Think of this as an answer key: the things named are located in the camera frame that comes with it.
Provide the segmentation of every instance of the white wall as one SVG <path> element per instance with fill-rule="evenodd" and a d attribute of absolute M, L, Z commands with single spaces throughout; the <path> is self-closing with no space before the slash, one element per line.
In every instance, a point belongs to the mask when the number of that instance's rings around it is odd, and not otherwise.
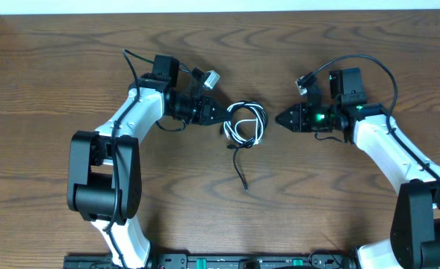
<path fill-rule="evenodd" d="M 0 0 L 0 15 L 440 9 L 440 0 Z"/>

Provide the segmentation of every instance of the white cable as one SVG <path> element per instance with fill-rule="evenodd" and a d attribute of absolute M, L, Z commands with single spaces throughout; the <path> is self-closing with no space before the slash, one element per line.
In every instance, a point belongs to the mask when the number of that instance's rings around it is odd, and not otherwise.
<path fill-rule="evenodd" d="M 264 134 L 264 119 L 260 116 L 260 113 L 258 110 L 264 111 L 264 108 L 258 104 L 258 103 L 249 103 L 249 102 L 236 102 L 235 104 L 230 105 L 227 108 L 228 112 L 232 112 L 233 109 L 237 110 L 240 108 L 250 108 L 251 111 L 256 116 L 255 119 L 248 119 L 248 120 L 240 120 L 235 124 L 235 127 L 232 127 L 231 120 L 227 120 L 223 123 L 223 130 L 225 132 L 225 135 L 228 139 L 233 139 L 236 143 L 242 144 L 247 142 L 250 139 L 254 139 L 253 145 L 257 145 L 261 139 L 263 138 Z M 255 122 L 255 137 L 250 139 L 245 139 L 241 137 L 238 134 L 238 125 L 241 123 L 247 123 L 247 122 Z"/>

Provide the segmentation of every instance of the black bracket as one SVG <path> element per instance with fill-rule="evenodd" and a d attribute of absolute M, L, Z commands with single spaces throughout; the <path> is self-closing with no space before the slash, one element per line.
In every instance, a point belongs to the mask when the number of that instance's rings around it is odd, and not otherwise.
<path fill-rule="evenodd" d="M 433 202 L 440 209 L 440 185 L 436 181 L 413 180 L 400 186 L 391 246 L 403 268 L 440 266 L 440 219 L 434 220 Z"/>
<path fill-rule="evenodd" d="M 176 120 L 184 120 L 186 124 L 209 126 L 231 120 L 231 114 L 212 96 L 202 95 L 202 86 L 210 73 L 195 68 L 190 85 L 190 94 L 181 94 L 173 88 L 176 86 L 179 74 L 179 61 L 172 56 L 156 55 L 152 73 L 142 75 L 141 87 L 156 89 L 164 94 L 165 115 Z"/>
<path fill-rule="evenodd" d="M 362 105 L 368 102 L 362 88 L 361 70 L 349 68 L 329 72 L 331 98 L 338 97 L 341 106 Z"/>
<path fill-rule="evenodd" d="M 138 139 L 117 138 L 120 183 L 120 217 L 115 222 L 124 225 L 140 205 L 142 184 Z M 114 212 L 115 190 L 111 174 L 95 173 L 90 166 L 100 166 L 111 159 L 111 138 L 98 132 L 77 131 L 70 144 L 67 204 L 87 221 L 110 220 Z"/>
<path fill-rule="evenodd" d="M 307 110 L 306 103 L 302 102 L 288 108 L 276 116 L 275 120 L 292 132 L 310 132 L 311 127 L 303 116 L 307 113 Z"/>

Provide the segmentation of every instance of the cable connector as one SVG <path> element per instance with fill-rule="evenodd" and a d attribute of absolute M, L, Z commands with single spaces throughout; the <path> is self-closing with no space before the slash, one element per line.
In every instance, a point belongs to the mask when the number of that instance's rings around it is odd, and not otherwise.
<path fill-rule="evenodd" d="M 203 72 L 198 68 L 194 68 L 192 71 L 192 76 L 199 81 L 201 90 L 213 90 L 217 82 L 220 80 L 220 75 L 214 70 Z"/>
<path fill-rule="evenodd" d="M 313 72 L 310 72 L 307 75 L 298 78 L 296 80 L 296 86 L 300 91 L 300 94 L 304 95 L 308 92 L 306 88 L 309 87 L 311 84 L 315 83 L 316 81 L 317 81 L 316 76 L 313 74 Z"/>
<path fill-rule="evenodd" d="M 238 144 L 237 146 L 234 144 L 229 144 L 226 147 L 228 149 L 235 150 L 235 153 L 233 154 L 233 166 L 235 167 L 236 173 L 238 173 L 238 176 L 241 179 L 241 183 L 243 183 L 244 190 L 248 191 L 248 183 L 243 175 L 241 175 L 240 170 L 236 166 L 236 154 L 240 149 L 249 149 L 259 143 L 267 126 L 267 114 L 261 104 L 250 101 L 236 102 L 235 104 L 230 105 L 227 111 L 232 116 L 238 109 L 241 108 L 246 108 L 247 110 L 251 111 L 256 118 L 254 120 L 239 120 L 234 126 L 232 126 L 231 120 L 225 120 L 225 122 L 223 123 L 223 130 L 228 139 L 231 138 L 234 142 Z M 245 139 L 241 137 L 241 135 L 238 133 L 238 125 L 245 122 L 255 123 L 255 136 L 251 137 L 250 139 Z"/>

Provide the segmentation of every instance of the black cable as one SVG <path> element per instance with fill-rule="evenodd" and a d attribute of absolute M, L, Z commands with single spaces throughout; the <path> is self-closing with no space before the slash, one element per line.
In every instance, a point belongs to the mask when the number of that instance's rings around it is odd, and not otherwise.
<path fill-rule="evenodd" d="M 141 56 L 139 56 L 139 55 L 136 55 L 135 53 L 130 52 L 128 49 L 123 49 L 123 51 L 126 52 L 126 53 L 128 53 L 128 54 L 130 54 L 131 56 L 133 56 L 133 57 L 135 57 L 135 58 L 137 58 L 137 59 L 140 59 L 140 60 L 145 61 L 145 62 L 147 62 L 147 63 L 153 64 L 153 61 L 152 61 L 152 60 L 149 60 L 149 59 L 147 59 L 147 58 L 143 58 L 143 57 L 141 57 Z"/>
<path fill-rule="evenodd" d="M 389 78 L 392 81 L 392 85 L 394 86 L 394 97 L 392 98 L 392 103 L 391 106 L 389 107 L 389 110 L 385 116 L 385 124 L 387 126 L 388 132 L 392 135 L 392 137 L 397 141 L 397 143 L 404 148 L 404 150 L 406 150 L 406 152 L 411 155 L 411 157 L 417 161 L 417 163 L 424 169 L 426 170 L 434 179 L 436 179 L 436 181 L 440 184 L 440 176 L 436 174 L 436 172 L 434 172 L 428 164 L 425 164 L 395 133 L 395 129 L 392 128 L 391 126 L 391 115 L 392 115 L 392 111 L 394 110 L 394 106 L 396 105 L 397 102 L 397 98 L 398 98 L 398 89 L 397 89 L 397 82 L 394 78 L 394 76 L 392 75 L 392 72 L 383 64 L 381 63 L 379 60 L 377 60 L 376 58 L 369 56 L 369 55 L 345 55 L 339 58 L 336 58 L 334 60 L 330 60 L 329 62 L 325 63 L 323 66 L 319 67 L 316 71 L 314 71 L 313 73 L 311 73 L 309 75 L 309 78 L 312 78 L 313 76 L 316 76 L 322 69 L 326 68 L 327 66 L 329 66 L 332 63 L 335 63 L 337 61 L 341 61 L 344 59 L 348 59 L 348 58 L 364 58 L 364 59 L 368 59 L 373 61 L 374 63 L 376 63 L 377 65 L 379 65 L 389 76 Z"/>
<path fill-rule="evenodd" d="M 321 138 L 319 138 L 319 137 L 317 137 L 318 134 L 319 134 L 319 132 L 316 132 L 316 133 L 314 134 L 314 138 L 316 138 L 316 140 L 322 141 L 322 140 L 326 140 L 326 139 L 332 139 L 332 140 L 336 140 L 336 141 L 342 143 L 342 140 L 339 139 L 339 138 L 336 138 L 336 137 L 321 137 Z"/>
<path fill-rule="evenodd" d="M 98 269 L 97 265 L 111 265 L 111 262 L 106 262 L 106 261 L 99 261 L 99 262 L 94 262 L 92 263 L 88 269 Z"/>
<path fill-rule="evenodd" d="M 332 257 L 332 259 L 334 260 L 334 262 L 338 265 L 338 267 L 333 268 L 333 269 L 342 269 L 342 268 L 343 268 L 343 264 L 340 263 L 340 262 L 338 262 L 338 260 L 336 259 L 336 257 L 334 257 L 334 255 L 333 255 L 329 250 L 326 250 L 326 249 L 319 249 L 319 250 L 315 250 L 315 251 L 309 253 L 309 256 L 308 256 L 308 263 L 309 263 L 313 268 L 318 268 L 318 267 L 316 267 L 316 266 L 313 265 L 313 262 L 312 262 L 312 256 L 313 256 L 315 253 L 319 252 L 319 251 L 322 251 L 322 252 L 325 252 L 325 253 L 331 255 L 331 257 Z"/>
<path fill-rule="evenodd" d="M 127 268 L 125 258 L 123 258 L 123 254 L 120 251 L 120 248 L 117 245 L 117 242 L 115 241 L 114 235 L 112 235 L 112 231 L 107 232 L 108 237 L 110 238 L 110 241 L 112 242 L 112 247 L 114 247 L 115 251 L 118 253 L 118 259 L 120 260 L 120 263 L 122 263 L 122 267 Z"/>
<path fill-rule="evenodd" d="M 156 123 L 156 125 L 161 129 L 161 130 L 164 130 L 164 131 L 167 131 L 167 132 L 182 132 L 182 131 L 184 131 L 185 130 L 185 128 L 187 128 L 187 122 L 185 122 L 185 120 L 182 120 L 182 122 L 183 122 L 183 128 L 178 128 L 178 129 L 173 129 L 173 130 L 169 130 L 169 129 L 165 129 L 158 121 L 155 121 L 155 123 Z"/>
<path fill-rule="evenodd" d="M 193 86 L 193 73 L 191 72 L 191 70 L 187 67 L 187 65 L 186 64 L 184 64 L 184 63 L 180 63 L 180 65 L 183 67 L 183 68 L 180 68 L 180 71 L 182 71 L 182 72 L 186 72 L 187 74 L 190 74 L 190 84 L 188 85 L 188 87 L 187 87 L 187 91 L 191 91 L 191 87 Z"/>
<path fill-rule="evenodd" d="M 229 149 L 235 149 L 235 153 L 233 154 L 233 166 L 235 167 L 236 173 L 241 179 L 241 183 L 243 183 L 243 187 L 245 191 L 248 191 L 248 183 L 246 179 L 241 175 L 240 170 L 238 169 L 238 166 L 236 165 L 236 155 L 238 154 L 238 151 L 242 148 L 249 149 L 252 146 L 259 143 L 259 140 L 261 139 L 262 135 L 264 134 L 264 130 L 267 127 L 267 114 L 263 109 L 263 106 L 257 102 L 251 102 L 251 101 L 239 101 L 236 102 L 233 105 L 230 105 L 227 109 L 227 111 L 233 115 L 237 110 L 241 108 L 246 108 L 247 110 L 251 111 L 255 116 L 256 120 L 260 124 L 258 124 L 256 130 L 255 130 L 255 136 L 251 137 L 248 140 L 245 140 L 242 138 L 237 132 L 236 132 L 236 125 L 240 122 L 237 122 L 235 124 L 235 127 L 232 127 L 231 120 L 227 120 L 223 123 L 223 130 L 227 137 L 230 137 L 233 139 L 234 142 L 238 143 L 238 146 L 236 145 L 228 145 L 227 147 Z"/>
<path fill-rule="evenodd" d="M 120 180 L 119 180 L 119 173 L 118 173 L 118 163 L 117 163 L 117 130 L 120 127 L 120 123 L 122 122 L 125 115 L 133 108 L 133 106 L 138 102 L 140 98 L 140 85 L 138 82 L 137 73 L 135 72 L 135 68 L 131 64 L 130 59 L 128 59 L 128 54 L 135 56 L 136 58 L 139 58 L 140 56 L 135 55 L 131 53 L 130 51 L 123 49 L 123 57 L 126 59 L 128 65 L 130 66 L 130 70 L 133 73 L 134 79 L 135 79 L 135 87 L 137 88 L 137 95 L 134 97 L 131 104 L 127 107 L 127 109 L 124 110 L 124 112 L 121 113 L 121 115 L 117 118 L 117 120 L 114 121 L 114 126 L 112 128 L 111 133 L 111 152 L 112 152 L 112 162 L 114 166 L 114 186 L 115 186 L 115 198 L 114 198 L 114 212 L 112 213 L 112 218 L 110 219 L 110 222 L 108 225 L 103 228 L 102 230 L 108 234 L 108 237 L 111 240 L 112 246 L 114 246 L 114 249 L 117 251 L 119 255 L 119 259 L 122 262 L 122 266 L 125 267 L 125 260 L 123 259 L 123 254 L 120 252 L 120 249 L 117 246 L 117 243 L 111 234 L 112 226 L 115 224 L 116 219 L 118 218 L 119 214 L 119 205 L 120 205 Z"/>

